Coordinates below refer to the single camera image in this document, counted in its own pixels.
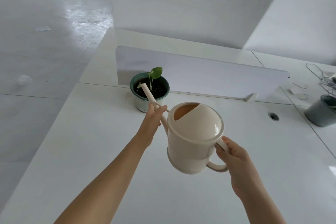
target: shiny floor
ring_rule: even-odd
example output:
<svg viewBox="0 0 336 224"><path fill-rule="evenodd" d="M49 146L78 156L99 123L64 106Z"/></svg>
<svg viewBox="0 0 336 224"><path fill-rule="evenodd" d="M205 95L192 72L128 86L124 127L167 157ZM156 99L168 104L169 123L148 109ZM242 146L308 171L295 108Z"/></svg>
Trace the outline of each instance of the shiny floor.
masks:
<svg viewBox="0 0 336 224"><path fill-rule="evenodd" d="M0 0L0 211L108 27L112 0ZM37 31L36 28L50 30ZM28 75L32 82L19 85Z"/></svg>

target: potted plant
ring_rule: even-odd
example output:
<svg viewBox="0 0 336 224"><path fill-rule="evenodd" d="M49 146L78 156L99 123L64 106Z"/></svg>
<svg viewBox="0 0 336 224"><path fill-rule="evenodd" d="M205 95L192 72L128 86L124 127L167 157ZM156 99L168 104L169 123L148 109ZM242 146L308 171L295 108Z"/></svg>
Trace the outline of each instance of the potted plant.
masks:
<svg viewBox="0 0 336 224"><path fill-rule="evenodd" d="M328 127L336 124L336 98L322 95L304 112L307 119L319 127Z"/></svg>
<svg viewBox="0 0 336 224"><path fill-rule="evenodd" d="M135 107L139 111L147 112L149 102L140 84L146 83L156 102L160 105L162 105L163 99L168 95L169 83L161 74L162 67L156 67L148 73L139 73L132 78L130 88L135 96Z"/></svg>

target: hand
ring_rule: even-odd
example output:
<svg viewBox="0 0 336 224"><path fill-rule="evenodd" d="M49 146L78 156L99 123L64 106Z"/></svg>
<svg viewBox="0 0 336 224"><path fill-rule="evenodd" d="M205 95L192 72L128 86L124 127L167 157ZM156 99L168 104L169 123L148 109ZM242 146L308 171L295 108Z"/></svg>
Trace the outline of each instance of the hand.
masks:
<svg viewBox="0 0 336 224"><path fill-rule="evenodd" d="M158 127L161 125L160 118L161 115L167 110L167 106L164 105L158 108L156 111L154 110L153 104L148 104L148 111L144 120L141 123L141 126L135 135L140 138L141 141L145 143L145 146L148 147L152 140L155 132Z"/></svg>
<svg viewBox="0 0 336 224"><path fill-rule="evenodd" d="M265 191L263 182L250 159L247 151L237 143L223 136L222 140L229 147L231 155L216 147L216 153L227 165L231 175L233 191L243 201L255 193Z"/></svg>

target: white divider panel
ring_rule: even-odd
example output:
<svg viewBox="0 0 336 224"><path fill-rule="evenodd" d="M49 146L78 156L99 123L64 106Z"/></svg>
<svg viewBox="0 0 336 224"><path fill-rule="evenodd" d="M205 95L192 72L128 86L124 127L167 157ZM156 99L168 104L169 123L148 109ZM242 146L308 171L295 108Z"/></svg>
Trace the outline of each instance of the white divider panel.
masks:
<svg viewBox="0 0 336 224"><path fill-rule="evenodd" d="M118 84L129 85L133 76L163 67L170 90L245 99L263 98L283 84L287 71L119 46L115 50Z"/></svg>

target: watering can spout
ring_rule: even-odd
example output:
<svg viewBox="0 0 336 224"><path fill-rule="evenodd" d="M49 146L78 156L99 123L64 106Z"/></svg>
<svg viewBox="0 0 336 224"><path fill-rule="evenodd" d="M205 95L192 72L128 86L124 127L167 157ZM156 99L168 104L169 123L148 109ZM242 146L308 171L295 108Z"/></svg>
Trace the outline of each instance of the watering can spout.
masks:
<svg viewBox="0 0 336 224"><path fill-rule="evenodd" d="M143 89L143 91L145 92L149 102L153 104L154 109L155 110L158 109L159 105L156 103L155 98L153 97L153 95L152 95L151 91L149 90L148 86L146 85L146 83L143 83L140 86ZM160 120L161 120L161 123L162 123L163 127L165 128L166 134L168 136L168 122L167 122L167 119L164 115L162 115Z"/></svg>

